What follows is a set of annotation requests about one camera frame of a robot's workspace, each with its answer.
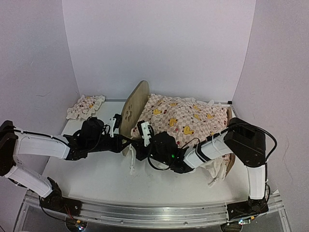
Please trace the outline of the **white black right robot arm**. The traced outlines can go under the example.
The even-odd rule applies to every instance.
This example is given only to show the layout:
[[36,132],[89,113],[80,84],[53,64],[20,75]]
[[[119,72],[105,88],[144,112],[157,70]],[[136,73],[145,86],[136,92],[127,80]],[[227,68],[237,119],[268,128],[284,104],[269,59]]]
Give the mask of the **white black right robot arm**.
[[227,205],[230,221],[259,216],[268,211],[267,161],[278,143],[265,129],[234,117],[227,128],[203,141],[195,138],[197,144],[190,147],[189,142],[178,145],[175,138],[165,131],[155,133],[149,122],[140,121],[137,128],[141,139],[133,143],[136,158],[148,160],[155,170],[186,174],[215,161],[223,161],[225,170],[229,172],[235,159],[239,159],[247,169],[249,196],[245,201]]

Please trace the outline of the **small duck print pillow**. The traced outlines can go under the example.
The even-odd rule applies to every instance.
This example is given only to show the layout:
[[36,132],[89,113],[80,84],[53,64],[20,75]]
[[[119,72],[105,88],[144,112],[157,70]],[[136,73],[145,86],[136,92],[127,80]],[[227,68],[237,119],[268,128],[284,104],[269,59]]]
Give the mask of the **small duck print pillow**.
[[100,109],[104,102],[105,96],[103,95],[82,95],[73,107],[67,109],[66,119],[88,119]]

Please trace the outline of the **duck print bed cushion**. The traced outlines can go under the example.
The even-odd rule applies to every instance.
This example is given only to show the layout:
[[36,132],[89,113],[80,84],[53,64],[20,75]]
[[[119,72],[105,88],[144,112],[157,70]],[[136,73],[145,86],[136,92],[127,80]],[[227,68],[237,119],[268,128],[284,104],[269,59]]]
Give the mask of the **duck print bed cushion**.
[[167,97],[152,94],[138,121],[147,121],[155,134],[166,131],[178,147],[194,145],[227,127],[230,120],[227,106],[197,101],[194,98]]

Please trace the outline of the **wooden pet bed frame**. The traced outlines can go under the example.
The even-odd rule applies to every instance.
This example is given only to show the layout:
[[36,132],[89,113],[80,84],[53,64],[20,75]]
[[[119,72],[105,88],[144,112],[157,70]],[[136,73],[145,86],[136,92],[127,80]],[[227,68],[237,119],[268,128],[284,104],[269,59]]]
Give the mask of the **wooden pet bed frame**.
[[[139,122],[138,116],[141,114],[151,95],[147,81],[141,81],[133,90],[122,110],[123,120],[119,129],[121,135],[131,137],[132,139],[140,138],[140,133],[137,128],[137,123]],[[232,118],[232,110],[230,107],[228,108]]]

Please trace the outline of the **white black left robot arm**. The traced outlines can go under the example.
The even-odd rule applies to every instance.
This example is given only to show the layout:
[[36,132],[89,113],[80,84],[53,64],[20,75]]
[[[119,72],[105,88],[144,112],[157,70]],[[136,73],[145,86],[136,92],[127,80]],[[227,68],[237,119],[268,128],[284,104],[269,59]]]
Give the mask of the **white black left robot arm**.
[[43,209],[78,216],[82,202],[64,197],[55,180],[24,167],[20,156],[77,161],[87,158],[89,153],[120,153],[132,143],[131,139],[114,132],[120,126],[120,118],[115,115],[105,124],[90,117],[73,135],[58,136],[18,129],[6,120],[0,126],[0,175],[38,194]]

